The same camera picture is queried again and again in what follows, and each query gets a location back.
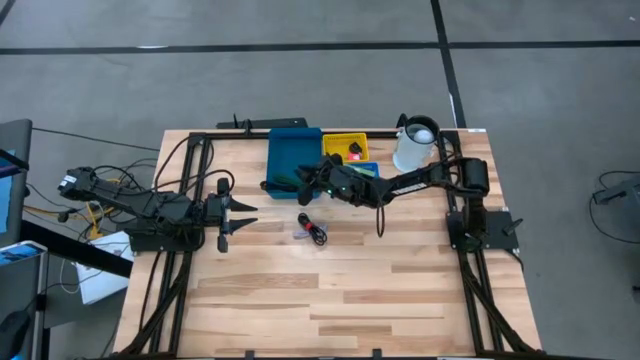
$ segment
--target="wooden table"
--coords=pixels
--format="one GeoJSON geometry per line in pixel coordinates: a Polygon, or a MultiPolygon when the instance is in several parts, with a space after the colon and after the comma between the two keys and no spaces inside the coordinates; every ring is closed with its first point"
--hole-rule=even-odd
{"type": "MultiPolygon", "coordinates": [[[[165,132],[159,163],[189,132],[165,132]]],[[[505,206],[487,134],[460,130],[460,138],[464,156],[489,164],[491,192],[485,206],[505,206]]],[[[443,190],[396,198],[385,207],[386,232],[378,238],[375,210],[326,195],[303,208],[296,200],[273,200],[261,191],[267,140],[213,144],[212,169],[235,175],[234,198],[258,207],[249,216],[259,221],[229,237],[228,254],[216,250],[217,229],[207,233],[207,243],[195,253],[179,356],[244,356],[245,350],[256,350],[257,356],[370,356],[373,348],[385,356],[474,354],[457,256],[444,220],[443,190]],[[326,246],[293,239],[301,211],[329,225],[326,246]]],[[[369,140],[371,161],[378,162],[383,177],[398,173],[391,161],[394,147],[394,140],[369,140]]],[[[185,149],[176,152],[160,183],[180,178],[185,149]]],[[[206,180],[205,194],[215,191],[216,179],[206,180]]],[[[504,251],[485,254],[496,305],[526,342],[540,347],[519,264],[504,251]]],[[[148,253],[135,260],[114,350],[124,348],[138,331],[153,258],[148,253]]],[[[155,308],[163,261],[148,309],[155,308]]],[[[491,349],[486,314],[478,308],[485,347],[491,349]]],[[[167,314],[160,349],[168,346],[172,309],[167,314]]]]}

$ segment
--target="blue object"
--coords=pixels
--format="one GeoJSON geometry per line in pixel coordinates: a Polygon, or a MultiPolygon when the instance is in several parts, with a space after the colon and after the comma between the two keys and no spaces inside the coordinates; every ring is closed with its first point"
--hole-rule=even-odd
{"type": "MultiPolygon", "coordinates": [[[[15,150],[7,151],[15,155],[15,150]]],[[[12,176],[0,179],[0,234],[7,232],[7,218],[9,217],[9,202],[11,201],[12,176]]]]}
{"type": "MultiPolygon", "coordinates": [[[[276,182],[277,175],[298,180],[298,165],[315,165],[322,157],[322,130],[318,128],[272,129],[269,132],[267,181],[276,182]]],[[[267,190],[273,199],[297,199],[298,193],[267,190]]],[[[314,192],[313,198],[320,196],[314,192]]]]}
{"type": "Polygon", "coordinates": [[[347,164],[349,166],[353,166],[353,167],[359,167],[368,171],[372,171],[375,173],[375,175],[373,177],[380,177],[380,172],[378,171],[378,163],[375,162],[368,162],[368,163],[350,163],[347,164]]]}

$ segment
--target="black floor stripe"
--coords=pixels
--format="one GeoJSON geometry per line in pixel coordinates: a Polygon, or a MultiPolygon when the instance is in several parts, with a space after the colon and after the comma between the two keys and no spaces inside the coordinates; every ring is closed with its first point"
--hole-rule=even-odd
{"type": "Polygon", "coordinates": [[[451,49],[579,49],[640,47],[640,40],[451,42],[451,49]]]}
{"type": "Polygon", "coordinates": [[[447,88],[453,107],[453,117],[456,127],[466,128],[467,121],[464,118],[462,110],[462,101],[460,100],[460,90],[458,89],[458,81],[456,80],[456,72],[453,68],[453,59],[451,51],[449,51],[449,42],[447,40],[447,32],[444,27],[444,19],[442,18],[442,10],[438,0],[431,0],[431,8],[433,10],[433,18],[438,31],[438,44],[440,45],[440,55],[442,55],[442,65],[444,66],[444,75],[447,79],[447,88]]]}
{"type": "Polygon", "coordinates": [[[7,0],[7,2],[2,7],[2,10],[0,10],[0,26],[2,26],[2,23],[7,18],[7,15],[9,15],[9,11],[11,11],[11,8],[15,3],[16,0],[7,0]]]}
{"type": "Polygon", "coordinates": [[[345,42],[249,45],[194,45],[149,47],[85,48],[0,48],[0,55],[97,55],[97,54],[184,54],[266,51],[334,51],[334,50],[420,50],[437,49],[436,42],[345,42]]]}

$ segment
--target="concrete floor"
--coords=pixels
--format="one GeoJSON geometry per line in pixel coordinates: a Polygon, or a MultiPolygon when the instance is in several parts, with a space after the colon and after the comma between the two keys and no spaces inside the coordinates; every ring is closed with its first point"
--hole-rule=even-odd
{"type": "MultiPolygon", "coordinates": [[[[441,3],[449,41],[640,39],[634,0],[441,3]]],[[[436,40],[430,3],[418,0],[17,0],[0,27],[0,48],[436,40]]],[[[488,129],[507,203],[525,219],[518,236],[544,348],[637,359],[640,304],[630,288],[640,284],[640,246],[601,236],[587,202],[600,173],[638,170],[640,49],[452,50],[452,57],[467,125],[488,129]]],[[[389,127],[401,112],[453,126],[437,49],[0,56],[0,121],[26,117],[38,127],[150,147],[165,129],[213,128],[233,113],[389,127]]],[[[29,181],[63,202],[55,187],[66,169],[149,156],[36,132],[29,181]]],[[[149,171],[136,173],[150,183],[149,171]]],[[[27,203],[50,208],[36,196],[27,203]]],[[[640,229],[620,213],[617,204],[596,209],[603,227],[637,239],[640,229]]],[[[51,260],[50,283],[59,266],[51,260]]],[[[65,279],[74,281],[72,268],[65,279]]],[[[11,281],[0,271],[0,286],[11,281]]],[[[123,295],[83,307],[78,297],[52,293],[49,324],[79,312],[83,320],[54,327],[51,358],[99,355],[123,295]]]]}

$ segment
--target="yellow tray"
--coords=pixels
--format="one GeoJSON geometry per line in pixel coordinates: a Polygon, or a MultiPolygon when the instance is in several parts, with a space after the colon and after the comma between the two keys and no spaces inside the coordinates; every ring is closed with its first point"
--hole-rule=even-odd
{"type": "Polygon", "coordinates": [[[357,163],[369,161],[369,148],[367,146],[367,134],[365,133],[349,133],[349,134],[332,134],[322,136],[322,154],[326,155],[339,154],[343,163],[357,163]],[[349,145],[358,143],[362,148],[362,156],[360,160],[349,160],[349,145]]]}

